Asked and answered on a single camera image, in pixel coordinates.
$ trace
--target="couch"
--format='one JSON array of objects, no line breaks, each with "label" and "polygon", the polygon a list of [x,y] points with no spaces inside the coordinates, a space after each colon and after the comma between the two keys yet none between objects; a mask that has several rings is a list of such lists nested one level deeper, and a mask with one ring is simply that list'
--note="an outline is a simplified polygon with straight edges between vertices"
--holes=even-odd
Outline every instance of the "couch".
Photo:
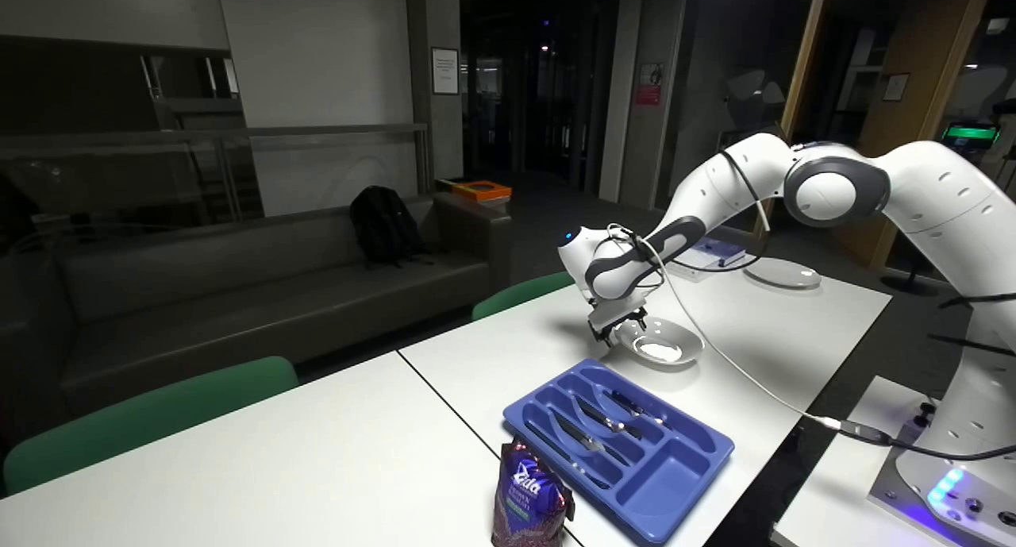
[{"label": "couch", "polygon": [[301,363],[509,284],[511,218],[450,193],[406,206],[432,254],[400,267],[367,266],[347,208],[4,258],[0,435],[265,356]]}]

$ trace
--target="backpack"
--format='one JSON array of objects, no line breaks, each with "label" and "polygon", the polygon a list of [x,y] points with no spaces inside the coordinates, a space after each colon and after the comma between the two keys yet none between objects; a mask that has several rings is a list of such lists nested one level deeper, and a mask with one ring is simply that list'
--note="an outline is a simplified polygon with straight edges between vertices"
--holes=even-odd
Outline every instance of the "backpack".
[{"label": "backpack", "polygon": [[430,253],[405,202],[391,188],[367,186],[350,204],[350,220],[369,263],[399,267],[400,260]]}]

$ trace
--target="floor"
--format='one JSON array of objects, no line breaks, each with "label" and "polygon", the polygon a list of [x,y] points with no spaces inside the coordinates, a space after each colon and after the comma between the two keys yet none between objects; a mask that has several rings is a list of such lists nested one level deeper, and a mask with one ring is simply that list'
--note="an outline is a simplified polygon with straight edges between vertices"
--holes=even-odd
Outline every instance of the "floor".
[{"label": "floor", "polygon": [[[514,250],[512,280],[522,282],[561,270],[556,247],[560,237],[580,226],[602,228],[617,222],[639,233],[652,230],[661,214],[598,200],[539,174],[493,176],[514,189],[512,216]],[[718,230],[720,239],[741,242],[757,252],[743,234]],[[826,277],[893,294],[869,271],[843,255],[827,233],[789,224],[773,233],[765,255],[782,257],[816,268]],[[875,375],[886,377],[932,396],[941,396],[959,361],[959,349],[927,339],[929,331],[962,337],[969,312],[962,308],[938,311],[938,298],[894,295],[842,368],[816,399],[809,412],[845,418]],[[312,380],[358,362],[440,335],[468,322],[468,311],[442,315],[399,335],[389,336],[340,354],[320,359],[300,369]],[[709,542],[710,546],[768,545],[773,522],[779,519],[798,486],[814,468],[832,439],[824,429],[801,425],[727,514]]]}]

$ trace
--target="orange box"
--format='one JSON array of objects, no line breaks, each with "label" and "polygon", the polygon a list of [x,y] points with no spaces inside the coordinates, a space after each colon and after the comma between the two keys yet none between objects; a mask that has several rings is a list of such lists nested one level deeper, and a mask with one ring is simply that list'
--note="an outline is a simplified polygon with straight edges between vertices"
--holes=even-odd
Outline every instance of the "orange box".
[{"label": "orange box", "polygon": [[480,182],[464,182],[451,186],[451,191],[460,196],[467,197],[473,201],[487,201],[498,198],[511,197],[511,188],[495,184],[487,180]]}]

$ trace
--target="table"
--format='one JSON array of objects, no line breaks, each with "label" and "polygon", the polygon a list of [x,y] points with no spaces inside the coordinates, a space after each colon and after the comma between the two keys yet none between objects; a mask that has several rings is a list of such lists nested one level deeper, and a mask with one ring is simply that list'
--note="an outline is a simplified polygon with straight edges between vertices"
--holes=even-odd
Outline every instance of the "table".
[{"label": "table", "polygon": [[390,353],[4,499],[0,545],[475,547],[497,477]]},{"label": "table", "polygon": [[[759,381],[806,409],[885,308],[889,297],[825,279],[791,292],[741,271],[701,283],[674,280],[707,335]],[[650,315],[691,326],[663,288]],[[492,448],[511,439],[502,411],[544,380],[583,359],[599,359],[657,397],[725,433],[737,448],[669,545],[705,543],[775,452],[800,416],[761,392],[707,349],[680,373],[649,369],[624,349],[593,341],[589,308],[567,288],[399,352]],[[627,537],[582,497],[566,527],[584,547],[625,545]]]},{"label": "table", "polygon": [[[896,434],[926,400],[919,392],[876,376],[848,420]],[[951,545],[868,499],[868,490],[888,454],[887,447],[836,436],[773,530],[773,542],[782,547]],[[847,526],[849,532],[841,533]]]}]

